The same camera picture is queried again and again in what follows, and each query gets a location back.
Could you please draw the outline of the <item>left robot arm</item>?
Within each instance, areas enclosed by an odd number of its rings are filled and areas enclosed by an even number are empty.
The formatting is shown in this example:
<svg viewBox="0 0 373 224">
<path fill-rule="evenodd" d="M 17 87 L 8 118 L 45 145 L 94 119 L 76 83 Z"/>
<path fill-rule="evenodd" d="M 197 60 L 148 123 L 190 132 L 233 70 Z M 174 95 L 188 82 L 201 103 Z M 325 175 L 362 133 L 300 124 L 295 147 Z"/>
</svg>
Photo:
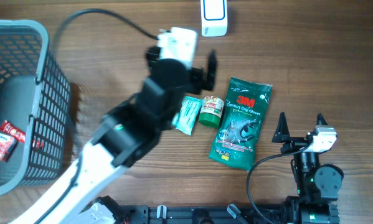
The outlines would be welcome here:
<svg viewBox="0 0 373 224">
<path fill-rule="evenodd" d="M 173 128 L 187 93 L 213 90 L 217 56 L 207 56 L 207 69 L 193 68 L 194 51 L 151 47 L 149 75 L 141 91 L 107 112 L 76 161 L 14 223 L 70 223 L 104 188 L 121 177 Z"/>
</svg>

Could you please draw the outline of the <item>green 3M gloves packet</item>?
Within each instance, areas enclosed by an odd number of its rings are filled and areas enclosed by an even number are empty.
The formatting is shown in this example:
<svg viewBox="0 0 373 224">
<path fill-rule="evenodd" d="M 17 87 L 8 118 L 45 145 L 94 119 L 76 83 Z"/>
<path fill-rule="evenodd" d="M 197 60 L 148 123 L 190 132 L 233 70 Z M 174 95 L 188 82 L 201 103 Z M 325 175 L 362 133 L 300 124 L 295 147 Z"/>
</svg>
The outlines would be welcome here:
<svg viewBox="0 0 373 224">
<path fill-rule="evenodd" d="M 252 168 L 272 88 L 270 84 L 230 79 L 222 121 L 209 159 L 234 169 Z"/>
</svg>

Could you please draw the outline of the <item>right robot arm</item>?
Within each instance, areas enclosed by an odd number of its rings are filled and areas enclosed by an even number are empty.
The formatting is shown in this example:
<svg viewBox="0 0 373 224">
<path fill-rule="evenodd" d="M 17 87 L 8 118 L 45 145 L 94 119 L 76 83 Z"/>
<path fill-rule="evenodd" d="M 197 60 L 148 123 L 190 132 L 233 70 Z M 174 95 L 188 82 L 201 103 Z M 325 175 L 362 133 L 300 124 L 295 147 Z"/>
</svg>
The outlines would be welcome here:
<svg viewBox="0 0 373 224">
<path fill-rule="evenodd" d="M 298 195 L 288 196 L 280 209 L 281 223 L 340 222 L 338 192 L 344 172 L 333 164 L 320 164 L 319 155 L 328 152 L 338 138 L 322 114 L 317 115 L 316 126 L 305 137 L 292 137 L 285 113 L 280 113 L 272 142 L 282 143 L 281 155 L 293 155 L 291 169 Z"/>
</svg>

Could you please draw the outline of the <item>green lid jar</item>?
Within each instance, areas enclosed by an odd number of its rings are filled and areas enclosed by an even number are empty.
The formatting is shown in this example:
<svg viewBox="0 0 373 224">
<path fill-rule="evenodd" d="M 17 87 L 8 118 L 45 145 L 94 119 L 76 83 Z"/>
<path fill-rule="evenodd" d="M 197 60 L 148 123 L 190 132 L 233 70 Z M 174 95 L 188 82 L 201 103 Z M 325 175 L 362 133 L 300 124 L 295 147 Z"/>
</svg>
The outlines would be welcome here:
<svg viewBox="0 0 373 224">
<path fill-rule="evenodd" d="M 202 100 L 198 122 L 210 128 L 218 128 L 222 118 L 224 101 L 216 96 L 206 96 Z"/>
</svg>

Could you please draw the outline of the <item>red tissue packet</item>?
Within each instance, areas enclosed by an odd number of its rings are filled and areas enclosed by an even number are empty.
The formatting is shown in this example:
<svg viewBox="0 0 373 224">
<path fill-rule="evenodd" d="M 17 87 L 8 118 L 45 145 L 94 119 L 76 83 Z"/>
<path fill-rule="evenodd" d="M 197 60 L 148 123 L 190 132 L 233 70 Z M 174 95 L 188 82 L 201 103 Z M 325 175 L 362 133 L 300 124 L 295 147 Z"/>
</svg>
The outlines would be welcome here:
<svg viewBox="0 0 373 224">
<path fill-rule="evenodd" d="M 17 139 L 11 135 L 0 132 L 0 161 L 7 161 L 10 153 L 15 148 Z"/>
</svg>

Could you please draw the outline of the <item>teal tissue packet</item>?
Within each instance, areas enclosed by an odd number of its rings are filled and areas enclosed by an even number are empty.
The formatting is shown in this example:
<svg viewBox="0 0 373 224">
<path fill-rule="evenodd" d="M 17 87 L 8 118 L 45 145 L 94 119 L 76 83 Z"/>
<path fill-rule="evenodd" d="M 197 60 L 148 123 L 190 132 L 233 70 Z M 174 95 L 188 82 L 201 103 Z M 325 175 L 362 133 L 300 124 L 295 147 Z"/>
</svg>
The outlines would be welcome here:
<svg viewBox="0 0 373 224">
<path fill-rule="evenodd" d="M 172 119 L 172 125 L 182 133 L 190 136 L 201 106 L 202 100 L 185 96 L 180 111 Z"/>
</svg>

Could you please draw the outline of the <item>red sachet stick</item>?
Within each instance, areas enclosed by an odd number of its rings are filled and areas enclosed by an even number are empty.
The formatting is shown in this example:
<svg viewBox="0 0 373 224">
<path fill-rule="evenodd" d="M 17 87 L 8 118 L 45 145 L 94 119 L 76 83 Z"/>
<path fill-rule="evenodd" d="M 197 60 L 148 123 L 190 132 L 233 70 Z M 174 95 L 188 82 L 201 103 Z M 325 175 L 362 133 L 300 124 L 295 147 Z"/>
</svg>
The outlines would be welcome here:
<svg viewBox="0 0 373 224">
<path fill-rule="evenodd" d="M 20 130 L 16 126 L 14 126 L 12 123 L 10 123 L 8 120 L 5 120 L 3 124 L 0 126 L 0 131 L 11 135 L 21 143 L 25 143 L 26 140 L 26 134 L 24 131 Z"/>
</svg>

